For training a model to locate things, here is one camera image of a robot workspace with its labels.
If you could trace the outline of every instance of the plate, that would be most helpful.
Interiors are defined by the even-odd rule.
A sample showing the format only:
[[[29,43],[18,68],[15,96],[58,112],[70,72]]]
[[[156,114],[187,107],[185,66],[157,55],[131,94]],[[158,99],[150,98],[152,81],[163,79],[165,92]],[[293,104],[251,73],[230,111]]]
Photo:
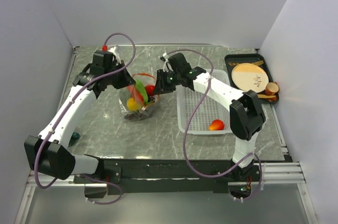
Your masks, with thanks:
[[[233,83],[243,90],[259,93],[264,91],[269,83],[269,78],[266,72],[261,68],[251,63],[242,63],[234,67],[231,73]]]

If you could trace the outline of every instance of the marble surface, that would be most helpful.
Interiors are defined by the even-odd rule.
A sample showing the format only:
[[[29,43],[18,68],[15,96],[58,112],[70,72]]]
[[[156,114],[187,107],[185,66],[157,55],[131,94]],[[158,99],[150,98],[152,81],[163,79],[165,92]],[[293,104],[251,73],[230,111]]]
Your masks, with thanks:
[[[69,93],[75,76],[92,60],[99,47],[81,46],[67,81],[63,101]],[[206,54],[216,69],[226,71],[224,56],[236,53],[254,53],[253,49],[231,49],[219,46],[137,46],[136,58],[128,67],[130,74],[147,72],[156,76],[163,67],[158,58],[164,51],[178,48],[195,49]],[[121,47],[122,59],[128,61],[130,46]],[[183,52],[192,67],[210,68],[208,62],[192,52]],[[270,105],[263,105],[267,118],[256,141],[256,153],[264,161],[282,161],[280,138]],[[76,132],[80,140],[69,147],[73,154],[89,154],[101,158],[155,158],[183,159],[183,133],[177,125],[176,93],[161,95],[160,105],[149,119],[130,122],[123,119],[118,103],[118,90],[107,88],[81,119]],[[189,135],[187,152],[191,159],[230,160],[234,152],[234,135]]]

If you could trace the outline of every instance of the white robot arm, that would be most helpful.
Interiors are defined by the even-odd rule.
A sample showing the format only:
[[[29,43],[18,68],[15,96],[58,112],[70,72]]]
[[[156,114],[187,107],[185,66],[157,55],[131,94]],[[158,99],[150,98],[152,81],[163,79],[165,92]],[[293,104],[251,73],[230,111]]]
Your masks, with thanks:
[[[168,58],[173,71],[157,71],[156,86],[154,94],[160,95],[173,92],[177,85],[188,87],[194,91],[205,93],[210,79],[209,73],[204,69],[196,67],[192,69],[181,53]],[[66,101],[49,123],[39,133],[38,137],[29,136],[25,141],[25,150],[31,169],[34,169],[36,153],[42,141],[48,133],[52,132],[43,148],[38,165],[38,171],[58,179],[66,179],[71,174],[94,174],[104,169],[94,156],[72,155],[67,151],[68,144],[76,125],[90,105],[99,97],[100,93],[107,86],[123,88],[135,84],[127,70],[123,70],[111,77],[104,78],[90,85],[73,101],[79,89],[91,79],[107,72],[117,70],[123,66],[116,50],[96,51],[93,56],[93,63],[89,64],[75,79],[73,87]],[[232,162],[236,164],[255,149],[255,142],[258,132],[265,122],[259,99],[253,91],[243,92],[232,88],[223,82],[211,77],[211,88],[208,96],[219,102],[230,112],[230,127],[236,136],[235,152]],[[66,106],[73,104],[63,116],[56,128],[52,128]],[[253,165],[253,156],[246,158],[239,164],[240,169],[249,169]]]

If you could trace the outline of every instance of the metal frame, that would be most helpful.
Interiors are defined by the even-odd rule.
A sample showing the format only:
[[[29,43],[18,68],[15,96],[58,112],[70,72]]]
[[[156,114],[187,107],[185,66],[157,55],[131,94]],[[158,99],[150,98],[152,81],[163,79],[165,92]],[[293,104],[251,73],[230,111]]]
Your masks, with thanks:
[[[298,190],[301,195],[304,210],[309,224],[319,224],[315,208],[313,207],[310,194],[306,184],[298,184]]]
[[[163,46],[164,44],[139,44],[137,46]],[[165,45],[172,45],[172,46],[177,46],[177,45],[182,45],[182,46],[217,46],[217,45],[212,45],[212,44],[165,44]],[[73,63],[76,58],[76,48],[74,47],[74,53],[72,55],[71,61],[70,61],[70,66],[68,69],[67,73],[67,80],[65,82],[62,95],[60,98],[59,106],[58,109],[61,107],[62,104],[62,97],[65,93],[66,87],[67,87],[67,82],[68,78],[70,77],[71,69],[73,67]],[[280,144],[282,146],[282,151],[285,155],[289,155],[288,149],[283,137],[283,134],[281,132],[281,128],[279,125],[279,121],[277,118],[276,110],[273,105],[271,105],[271,109],[273,112],[273,117],[276,122],[276,127],[277,131],[279,133],[279,138],[280,138]],[[262,188],[264,187],[264,184],[298,184],[298,189],[299,193],[301,195],[301,199],[304,205],[304,209],[308,218],[308,221],[310,224],[317,224],[317,216],[314,210],[314,207],[312,205],[312,201],[310,199],[307,186],[306,186],[306,181],[303,175],[303,171],[301,168],[301,165],[298,162],[269,162],[269,163],[264,163],[263,167],[263,182],[262,182]],[[49,183],[52,181],[52,177],[40,174],[40,181],[42,183]],[[57,180],[53,186],[59,186],[59,187],[74,187],[74,186],[82,186],[82,187],[106,187],[106,184],[75,184],[74,182],[74,176],[70,176],[66,180]],[[243,185],[245,184],[244,182],[229,182],[229,185]],[[28,181],[26,183],[26,189],[23,195],[23,199],[15,220],[15,223],[21,224],[26,222],[26,218],[30,209],[30,205],[32,202],[32,198],[34,196],[35,188],[36,188],[36,183],[34,180],[34,175],[33,172],[30,173],[28,177]]]

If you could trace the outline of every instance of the plastic basket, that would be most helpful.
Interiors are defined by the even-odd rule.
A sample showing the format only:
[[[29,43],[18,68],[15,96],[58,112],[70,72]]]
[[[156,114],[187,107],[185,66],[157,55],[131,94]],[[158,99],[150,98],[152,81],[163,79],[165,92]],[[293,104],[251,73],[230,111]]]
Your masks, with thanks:
[[[229,85],[228,74],[223,70],[214,70],[212,73],[216,79]],[[192,91],[189,88],[177,86],[177,117],[179,121],[179,129],[184,132],[187,121],[202,98],[202,93]],[[215,120],[220,119],[225,123],[224,130],[209,130],[209,125]],[[188,130],[189,134],[195,135],[216,135],[232,133],[230,129],[230,114],[222,105],[210,97],[206,97],[201,106],[195,113]]]

